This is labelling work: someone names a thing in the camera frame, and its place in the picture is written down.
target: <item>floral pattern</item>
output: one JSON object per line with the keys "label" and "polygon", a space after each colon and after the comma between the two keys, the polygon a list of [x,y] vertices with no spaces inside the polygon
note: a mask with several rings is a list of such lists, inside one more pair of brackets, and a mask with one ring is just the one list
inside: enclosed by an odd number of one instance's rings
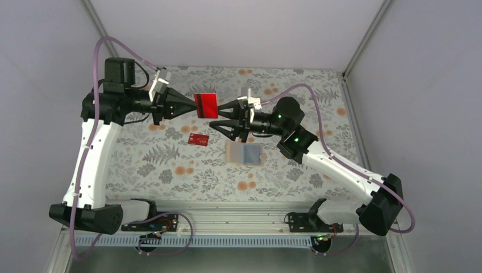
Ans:
{"label": "floral pattern", "polygon": [[[358,163],[341,89],[335,71],[308,69],[258,69],[222,67],[168,67],[169,86],[192,98],[194,93],[216,93],[218,104],[237,97],[242,86],[267,100],[298,83],[317,94],[323,116],[323,134],[329,147]],[[136,82],[145,82],[136,71]],[[314,102],[305,89],[294,90],[305,112],[302,125],[319,135]],[[270,111],[274,105],[264,107]],[[127,121],[144,117],[127,116]],[[191,112],[156,126],[152,118],[125,125],[117,139],[107,178],[106,195],[112,199],[209,201],[315,201],[318,198],[350,199],[353,196],[330,177],[288,160],[276,148],[279,138],[255,138],[261,146],[262,166],[226,162],[226,139],[209,127],[210,119]],[[188,144],[190,133],[209,136],[208,146]]]}

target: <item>black cable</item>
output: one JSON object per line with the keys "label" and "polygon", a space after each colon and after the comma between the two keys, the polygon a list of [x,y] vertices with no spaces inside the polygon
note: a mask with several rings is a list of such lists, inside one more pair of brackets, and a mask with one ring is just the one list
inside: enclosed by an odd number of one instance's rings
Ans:
{"label": "black cable", "polygon": [[142,67],[142,65],[140,65],[137,61],[134,61],[138,67],[140,67],[140,69],[142,69],[142,71],[144,72],[145,76],[146,76],[146,83],[143,85],[143,86],[139,86],[139,87],[133,87],[135,89],[143,89],[144,87],[146,87],[148,84],[149,84],[149,73],[147,73],[147,71]]}
{"label": "black cable", "polygon": [[98,87],[100,88],[102,83],[104,82],[104,79],[100,79],[97,83],[98,83]]}
{"label": "black cable", "polygon": [[128,122],[124,122],[124,125],[126,124],[133,124],[133,123],[140,123],[140,122],[143,122],[145,121],[147,118],[149,117],[149,114],[147,114],[144,118],[138,120],[138,121],[128,121]]}
{"label": "black cable", "polygon": [[253,137],[257,137],[257,138],[270,138],[272,137],[273,135],[255,135],[255,134],[252,134]]}

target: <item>red card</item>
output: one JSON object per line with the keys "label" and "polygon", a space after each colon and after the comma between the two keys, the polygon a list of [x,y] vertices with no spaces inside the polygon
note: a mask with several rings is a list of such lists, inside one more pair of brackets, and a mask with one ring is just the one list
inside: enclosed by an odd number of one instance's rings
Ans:
{"label": "red card", "polygon": [[194,144],[194,145],[207,146],[208,140],[209,140],[208,135],[190,134],[188,143]]}
{"label": "red card", "polygon": [[218,100],[215,93],[194,94],[198,118],[218,118]]}

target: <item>robotic arm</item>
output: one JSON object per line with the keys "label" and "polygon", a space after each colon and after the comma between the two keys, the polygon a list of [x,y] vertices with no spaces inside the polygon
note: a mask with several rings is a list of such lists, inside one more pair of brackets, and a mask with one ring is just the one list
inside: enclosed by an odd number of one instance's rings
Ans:
{"label": "robotic arm", "polygon": [[[157,215],[156,205],[150,200],[106,202],[105,182],[113,146],[126,115],[133,111],[152,114],[154,124],[159,125],[163,119],[172,119],[197,109],[193,100],[168,86],[171,74],[165,68],[157,70],[149,92],[133,88],[134,64],[134,60],[124,58],[109,58],[105,62],[103,93],[99,94],[100,121],[82,170],[78,205],[75,208],[76,229],[114,234],[123,224]],[[284,156],[326,173],[363,203],[359,206],[356,202],[320,199],[310,210],[313,212],[310,219],[313,225],[361,223],[375,234],[386,235],[402,205],[371,179],[383,180],[383,184],[402,197],[399,178],[391,174],[384,178],[351,163],[332,150],[327,153],[318,137],[300,125],[305,114],[294,98],[281,98],[271,113],[263,113],[260,112],[259,98],[252,98],[250,89],[242,88],[241,92],[237,100],[218,107],[218,114],[228,120],[210,122],[210,127],[231,140],[239,137],[242,142],[246,142],[250,132],[280,136],[277,148]],[[51,205],[49,210],[52,219],[66,226],[69,226],[76,195],[74,186],[78,165],[94,123],[93,103],[94,94],[89,93],[82,103],[81,116],[84,122],[76,171],[62,203]],[[365,174],[365,177],[348,171],[346,166],[333,160],[333,156],[344,165]]]}

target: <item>purple cable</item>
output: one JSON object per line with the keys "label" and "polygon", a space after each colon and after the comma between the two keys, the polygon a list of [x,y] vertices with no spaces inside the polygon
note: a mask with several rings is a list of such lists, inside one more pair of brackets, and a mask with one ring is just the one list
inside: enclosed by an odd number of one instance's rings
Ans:
{"label": "purple cable", "polygon": [[142,220],[142,221],[135,221],[135,222],[132,222],[130,224],[144,224],[144,223],[149,223],[159,217],[162,217],[162,216],[166,216],[166,215],[170,215],[170,214],[178,214],[179,216],[182,216],[184,219],[186,219],[186,221],[188,222],[189,224],[189,227],[191,228],[191,234],[189,236],[189,241],[188,243],[181,249],[179,249],[178,251],[174,251],[174,252],[171,252],[171,253],[149,253],[149,252],[145,252],[145,251],[142,251],[140,249],[140,245],[142,243],[144,243],[145,241],[147,240],[150,240],[152,238],[144,238],[142,240],[139,241],[139,244],[138,244],[138,248],[137,250],[139,250],[139,254],[144,254],[144,255],[147,255],[147,256],[172,256],[172,255],[177,255],[177,254],[181,254],[183,253],[184,251],[186,251],[189,247],[189,245],[191,245],[191,243],[193,242],[193,237],[194,237],[194,228],[193,228],[193,224],[191,223],[191,221],[186,217],[186,215],[180,213],[180,212],[165,212],[165,213],[161,213],[161,214],[158,214],[154,217],[152,217],[151,219],[147,219],[147,220]]}
{"label": "purple cable", "polygon": [[95,133],[97,132],[97,127],[99,124],[99,86],[98,86],[97,68],[98,68],[99,51],[101,50],[101,45],[108,40],[124,48],[127,52],[129,52],[131,55],[133,55],[136,59],[141,61],[143,64],[149,66],[152,69],[156,69],[155,65],[141,58],[138,54],[136,54],[134,51],[132,51],[130,48],[128,48],[125,44],[123,44],[121,41],[117,40],[116,38],[105,36],[100,38],[100,40],[97,41],[97,44],[95,44],[94,56],[93,56],[94,57],[94,60],[93,60],[93,63],[94,63],[94,69],[93,69],[93,72],[94,72],[94,125],[92,126],[92,131],[90,132],[89,139],[87,140],[86,148],[84,149],[84,152],[82,153],[82,156],[78,164],[77,176],[76,176],[76,181],[74,186],[74,200],[72,203],[73,209],[72,209],[72,212],[70,213],[70,223],[69,223],[70,248],[72,249],[72,256],[78,262],[81,262],[82,260],[86,259],[90,255],[90,253],[94,248],[95,243],[97,243],[97,241],[101,236],[101,234],[97,235],[94,242],[92,243],[92,245],[90,245],[89,249],[87,249],[83,257],[81,257],[78,254],[77,248],[75,245],[75,230],[74,230],[76,208],[78,204],[78,193],[80,191],[80,180],[82,178],[82,171],[84,170],[85,160],[87,159],[87,154],[89,153],[89,150],[90,150],[89,147],[92,145],[92,142],[94,141]]}
{"label": "purple cable", "polygon": [[[355,239],[353,240],[353,242],[351,243],[351,245],[349,245],[349,247],[347,247],[346,249],[342,250],[342,251],[338,251],[336,253],[322,253],[321,255],[322,256],[327,256],[327,257],[333,257],[333,256],[338,256],[338,255],[342,255],[342,254],[345,254],[346,252],[350,251],[355,245],[356,243],[358,242],[358,240],[360,239],[360,229],[358,228],[358,225],[355,225]],[[315,253],[315,255],[318,255],[319,252],[316,251],[313,246],[310,246],[310,249]]]}
{"label": "purple cable", "polygon": [[328,149],[328,146],[326,146],[326,142],[325,142],[325,139],[323,138],[323,122],[322,122],[322,119],[321,119],[321,111],[319,109],[319,105],[318,105],[318,99],[316,97],[316,94],[315,92],[313,91],[313,89],[308,85],[308,84],[297,84],[297,85],[293,85],[291,86],[290,88],[288,88],[286,91],[280,93],[278,96],[274,97],[274,98],[271,98],[270,100],[267,100],[267,101],[263,101],[261,103],[261,105],[267,105],[267,104],[272,104],[273,102],[279,100],[280,98],[282,98],[283,96],[287,95],[289,92],[295,90],[296,88],[299,88],[299,87],[304,87],[306,89],[308,89],[308,91],[311,93],[311,98],[313,99],[314,103],[315,103],[315,108],[316,108],[316,112],[317,112],[317,116],[318,116],[318,126],[319,126],[319,138],[320,138],[320,142],[321,142],[321,145],[323,146],[323,149],[325,150],[325,152],[328,154],[328,156],[330,156],[331,158],[333,158],[336,162],[338,162],[340,165],[342,165],[343,167],[345,167],[346,169],[348,169],[349,171],[363,177],[364,179],[367,179],[369,180],[369,182],[373,182],[375,183],[377,186],[381,187],[382,189],[386,190],[388,193],[390,193],[393,197],[395,197],[397,199],[398,202],[400,202],[400,204],[402,204],[402,206],[405,207],[405,209],[407,210],[408,214],[410,215],[410,219],[411,219],[411,224],[410,224],[410,227],[408,229],[404,229],[404,230],[398,230],[398,229],[393,229],[393,228],[390,228],[391,231],[393,232],[396,232],[396,233],[408,233],[408,232],[411,232],[414,228],[415,228],[415,215],[412,211],[412,209],[406,204],[406,202],[397,194],[395,193],[394,191],[392,191],[390,188],[388,188],[387,186],[385,186],[382,182],[379,182],[375,179],[370,179],[370,176],[362,173],[362,172],[359,172],[358,170],[352,168],[350,165],[346,164],[345,162],[343,162],[342,160],[338,159],[336,156],[334,156],[331,151]]}

